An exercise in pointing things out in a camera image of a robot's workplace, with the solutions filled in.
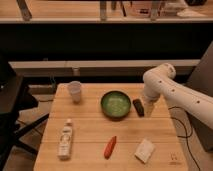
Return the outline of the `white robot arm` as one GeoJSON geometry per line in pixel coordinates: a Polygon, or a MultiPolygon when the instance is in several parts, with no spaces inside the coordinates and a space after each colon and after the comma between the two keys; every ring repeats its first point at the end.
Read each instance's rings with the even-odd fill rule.
{"type": "Polygon", "coordinates": [[[163,95],[213,129],[213,97],[175,82],[175,76],[176,70],[170,63],[146,71],[143,74],[144,101],[155,103],[163,95]]]}

